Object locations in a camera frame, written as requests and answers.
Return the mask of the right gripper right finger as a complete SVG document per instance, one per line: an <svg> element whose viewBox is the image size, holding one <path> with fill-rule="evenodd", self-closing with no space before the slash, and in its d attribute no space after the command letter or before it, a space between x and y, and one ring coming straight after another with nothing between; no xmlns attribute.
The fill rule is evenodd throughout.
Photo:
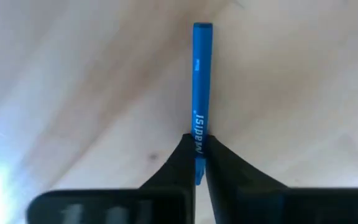
<svg viewBox="0 0 358 224"><path fill-rule="evenodd" d="M206 140L206 179L216 224L358 224L358 188L288 187L215 136Z"/></svg>

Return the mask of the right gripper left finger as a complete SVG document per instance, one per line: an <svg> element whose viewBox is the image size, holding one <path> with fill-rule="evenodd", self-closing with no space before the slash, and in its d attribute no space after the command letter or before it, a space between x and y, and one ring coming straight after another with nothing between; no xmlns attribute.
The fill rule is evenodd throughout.
<svg viewBox="0 0 358 224"><path fill-rule="evenodd" d="M194 224L195 144L184 134L171 156L136 189L71 189L40 194L27 224Z"/></svg>

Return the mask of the blue crayon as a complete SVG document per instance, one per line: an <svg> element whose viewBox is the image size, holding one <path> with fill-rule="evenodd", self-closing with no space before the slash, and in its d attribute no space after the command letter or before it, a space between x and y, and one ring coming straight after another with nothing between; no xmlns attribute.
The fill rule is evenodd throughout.
<svg viewBox="0 0 358 224"><path fill-rule="evenodd" d="M212 23L195 22L193 24L191 135L195 141L196 185L201 183L206 165L204 148L208 135L212 53Z"/></svg>

